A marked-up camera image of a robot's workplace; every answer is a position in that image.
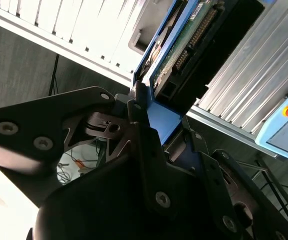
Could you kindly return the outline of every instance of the light blue control box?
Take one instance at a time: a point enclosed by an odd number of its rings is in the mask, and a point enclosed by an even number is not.
[[[268,118],[260,130],[256,143],[288,158],[288,98]]]

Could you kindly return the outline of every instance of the blue plastic panel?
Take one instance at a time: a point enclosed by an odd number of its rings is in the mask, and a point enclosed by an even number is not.
[[[288,117],[283,115],[287,106],[288,98],[265,122],[256,143],[288,158]]]
[[[143,59],[139,65],[139,67],[136,69],[136,72],[134,76],[136,76],[137,72],[140,70],[140,67],[142,64],[144,64],[145,57],[150,54],[150,51],[155,43],[155,39],[157,39],[158,35],[161,33],[163,26],[166,24],[166,20],[171,13],[171,9],[174,7],[176,3],[176,0],[173,1],[171,7],[169,8],[167,15],[163,22],[160,24],[158,30],[156,31],[156,34],[153,37],[153,40],[149,43],[149,46],[147,47],[147,50],[144,53]],[[175,42],[176,38],[178,37],[180,31],[185,26],[187,20],[189,19],[190,15],[192,14],[193,10],[196,8],[198,3],[198,0],[190,0],[186,7],[184,8],[182,14],[178,18],[176,24],[174,25],[171,33],[169,34],[167,40],[165,41],[163,48],[159,52],[156,60],[148,70],[145,79],[147,79],[146,82],[144,82],[148,90],[148,107],[147,107],[147,114],[150,126],[157,130],[161,144],[164,144],[167,138],[170,136],[170,134],[175,130],[175,128],[178,126],[178,124],[181,122],[181,119],[183,116],[179,115],[175,111],[171,110],[167,106],[164,106],[156,101],[154,97],[154,91],[153,91],[153,78],[156,74],[159,66],[162,64],[163,60],[167,56],[167,53],[171,49],[173,43]]]

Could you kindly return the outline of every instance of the circuit board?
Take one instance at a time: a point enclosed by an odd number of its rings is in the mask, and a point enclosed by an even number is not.
[[[185,27],[181,31],[180,35],[176,39],[176,42],[172,46],[171,50],[165,57],[163,63],[157,70],[154,77],[154,87],[156,88],[159,83],[162,81],[163,76],[169,76],[172,67],[180,67],[187,57],[187,52],[185,48],[192,41],[196,44],[199,40],[201,34],[199,29],[203,23],[210,22],[210,20],[205,21],[205,18],[213,18],[216,14],[216,10],[213,9],[213,5],[216,3],[216,0],[208,0],[199,3],[190,18],[188,19]]]

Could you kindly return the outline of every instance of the mounting hole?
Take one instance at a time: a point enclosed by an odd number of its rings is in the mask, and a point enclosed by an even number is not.
[[[115,133],[115,132],[117,132],[117,131],[119,131],[119,129],[120,129],[120,127],[119,127],[119,125],[116,125],[116,124],[112,124],[109,128],[108,128],[108,130],[112,133]]]
[[[229,156],[228,156],[228,154],[227,154],[227,153],[225,153],[225,152],[222,152],[222,156],[223,156],[225,159],[229,159]]]
[[[106,100],[109,99],[109,95],[105,94],[105,93],[101,93],[100,96]]]
[[[18,132],[18,126],[10,121],[0,122],[0,134],[13,135]]]
[[[234,205],[236,216],[244,228],[248,228],[253,224],[253,215],[250,209],[243,202]]]
[[[137,103],[135,103],[134,106],[135,106],[136,108],[140,109],[140,110],[142,109],[142,107],[141,107],[139,104],[137,104]]]
[[[195,138],[201,140],[201,139],[202,139],[202,136],[200,136],[198,133],[195,133]]]
[[[218,181],[218,179],[214,179],[214,182],[215,182],[215,184],[216,184],[217,186],[220,185],[220,182]]]
[[[276,235],[279,240],[286,240],[285,236],[280,231],[276,231]]]
[[[53,147],[53,141],[45,136],[40,136],[34,139],[34,146],[43,151],[50,150]]]

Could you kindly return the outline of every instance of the green circuit board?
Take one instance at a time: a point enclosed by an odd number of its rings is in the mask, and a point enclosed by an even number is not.
[[[214,5],[214,2],[216,2],[216,0],[203,1],[196,6],[183,30],[176,39],[176,42],[157,70],[154,77],[155,86],[157,86],[155,83],[159,84],[161,82],[163,76],[169,74],[169,71],[171,71],[174,65],[181,64],[185,60],[185,47],[194,39],[196,31],[198,31],[198,28],[202,24],[205,16],[213,9],[212,6]]]

